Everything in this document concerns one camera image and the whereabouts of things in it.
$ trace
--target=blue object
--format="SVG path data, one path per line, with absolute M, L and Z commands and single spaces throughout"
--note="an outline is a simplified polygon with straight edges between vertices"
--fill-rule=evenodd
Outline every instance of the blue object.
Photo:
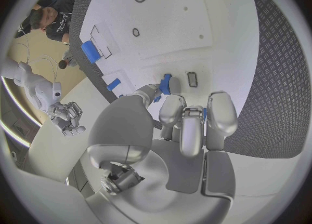
M 112 91 L 118 84 L 120 84 L 120 80 L 116 78 L 112 83 L 110 83 L 108 86 L 106 86 L 107 90 Z
M 206 116 L 207 116 L 207 108 L 204 108 L 204 121 L 206 121 Z
M 90 60 L 91 64 L 94 64 L 95 61 L 101 58 L 99 52 L 93 45 L 92 41 L 86 41 L 81 45 L 82 51 L 85 53 L 87 58 Z
M 170 74 L 165 74 L 164 79 L 160 81 L 159 90 L 165 95 L 170 95 L 169 80 L 171 78 Z
M 156 98 L 154 99 L 154 103 L 158 103 L 160 99 L 161 99 L 161 95 L 160 95 L 159 97 L 156 97 Z

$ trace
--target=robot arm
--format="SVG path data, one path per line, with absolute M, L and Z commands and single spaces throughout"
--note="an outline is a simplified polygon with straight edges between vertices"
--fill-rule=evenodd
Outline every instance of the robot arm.
M 35 108 L 49 115 L 53 124 L 65 135 L 74 136 L 85 130 L 79 126 L 82 110 L 75 102 L 61 104 L 61 84 L 51 83 L 44 77 L 33 74 L 31 67 L 6 59 L 1 76 L 14 80 L 25 90 L 25 94 Z

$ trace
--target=textured gray surface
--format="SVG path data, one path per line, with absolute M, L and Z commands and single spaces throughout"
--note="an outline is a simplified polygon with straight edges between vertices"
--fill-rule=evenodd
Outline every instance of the textured gray surface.
M 255 0 L 260 40 L 254 80 L 225 151 L 263 158 L 291 158 L 305 142 L 310 82 L 296 35 L 272 0 Z

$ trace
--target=white table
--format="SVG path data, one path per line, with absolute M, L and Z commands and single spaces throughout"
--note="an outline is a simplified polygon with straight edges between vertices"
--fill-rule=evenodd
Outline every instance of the white table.
M 80 33 L 83 43 L 94 26 L 112 52 L 96 64 L 107 84 L 120 79 L 113 90 L 117 97 L 170 73 L 180 79 L 189 106 L 206 107 L 211 92 L 224 90 L 241 112 L 258 57 L 254 0 L 92 0 Z M 187 72 L 196 72 L 197 88 L 189 87 Z M 155 120 L 164 99 L 149 108 Z

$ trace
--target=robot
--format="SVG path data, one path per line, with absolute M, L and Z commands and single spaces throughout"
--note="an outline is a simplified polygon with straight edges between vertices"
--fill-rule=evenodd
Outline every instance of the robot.
M 1 76 L 14 80 L 25 90 L 28 100 L 36 109 L 42 110 L 64 136 L 75 136 L 85 131 L 79 126 L 82 110 L 75 102 L 60 103 L 61 83 L 51 83 L 44 77 L 33 74 L 31 66 L 7 58 L 1 70 Z
M 221 223 L 233 203 L 235 175 L 222 151 L 224 138 L 238 127 L 231 97 L 211 93 L 205 120 L 202 106 L 187 106 L 177 78 L 171 77 L 168 86 L 160 139 L 153 139 L 147 111 L 161 94 L 159 84 L 118 98 L 91 129 L 87 152 L 104 175 L 102 189 L 87 202 L 105 223 Z M 112 214 L 111 206 L 119 213 Z M 188 213 L 190 207 L 196 217 Z

